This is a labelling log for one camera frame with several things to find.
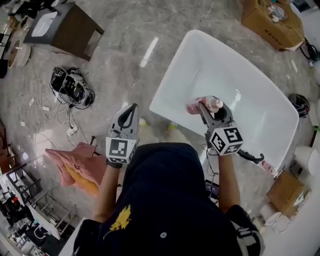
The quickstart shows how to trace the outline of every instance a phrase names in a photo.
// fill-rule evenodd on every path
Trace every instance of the pink towel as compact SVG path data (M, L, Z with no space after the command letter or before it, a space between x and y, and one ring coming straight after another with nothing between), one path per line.
M45 152L58 166L62 186L66 187L75 183L65 164L68 164L85 179L100 186L106 170L106 157L94 155L95 149L93 145L80 142L72 151L47 148Z

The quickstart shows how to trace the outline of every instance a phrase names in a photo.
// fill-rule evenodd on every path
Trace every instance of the gray tile floor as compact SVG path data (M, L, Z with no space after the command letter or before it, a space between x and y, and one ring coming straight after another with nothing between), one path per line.
M113 114L126 103L137 103L140 114L152 123L154 133L160 139L163 137L169 122L152 114L149 105L183 37L192 29L202 30L239 52L286 95L300 93L311 101L319 98L319 88L302 54L299 51L275 51L243 27L240 21L242 7L234 0L76 2L105 30L91 61L34 47L26 66L8 70L6 77L0 80L0 117L7 127L8 141L21 157L23 153L28 155L29 169L41 178L42 187L53 187L53 197L66 207L76 204L81 217L91 215L93 198L76 187L62 187L57 167L43 155L45 148L73 148L67 141L69 125L60 125L57 117L54 119L57 106L50 113L42 112L41 105L55 105L49 88L55 66L80 67L88 86L95 91L92 107L72 112L88 141L91 136L97 136L100 153L104 153L104 139ZM23 37L23 34L14 35L15 38L19 36ZM157 44L145 61L146 65L141 67L140 63L155 38L158 38ZM298 72L291 66L291 60L294 60ZM35 103L30 107L32 98ZM66 106L61 105L58 112L65 109ZM59 114L58 119L64 122L66 112ZM25 122L25 127L21 126L21 121ZM184 128L181 131L200 153L204 138ZM301 119L285 164L292 159L295 146L309 144L311 136L309 118ZM77 131L70 141L77 144L85 139ZM238 156L233 159L242 206L255 214L266 200L265 194L273 180L250 162ZM217 160L212 158L211 162L217 170Z

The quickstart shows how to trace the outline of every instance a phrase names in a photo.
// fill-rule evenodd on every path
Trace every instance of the white bathtub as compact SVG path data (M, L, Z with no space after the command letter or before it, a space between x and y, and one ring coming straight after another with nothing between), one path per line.
M213 95L231 109L244 144L242 149L277 171L292 142L299 116L280 89L239 53L210 35L189 31L152 100L150 110L204 136L200 115L185 103Z

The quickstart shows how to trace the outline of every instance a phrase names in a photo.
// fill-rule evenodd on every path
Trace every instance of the yellow graphic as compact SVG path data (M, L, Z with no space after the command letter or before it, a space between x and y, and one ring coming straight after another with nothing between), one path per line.
M129 219L130 214L131 214L131 206L128 205L128 206L124 207L123 210L119 213L119 216L118 216L118 218L116 218L115 223L113 223L111 225L110 231L108 233L106 233L103 238L105 238L105 236L108 235L112 231L116 231L119 229L124 230L126 228L126 226L129 224L129 221L131 220L131 219Z

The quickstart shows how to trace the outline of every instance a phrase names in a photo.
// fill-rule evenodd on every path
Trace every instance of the yellow cloth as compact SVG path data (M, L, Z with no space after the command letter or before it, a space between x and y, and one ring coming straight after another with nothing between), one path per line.
M99 192L99 187L92 181L87 180L86 178L82 177L80 173L76 172L72 167L68 164L64 164L66 170L71 175L71 177L75 180L75 182L87 191L92 196L97 196Z

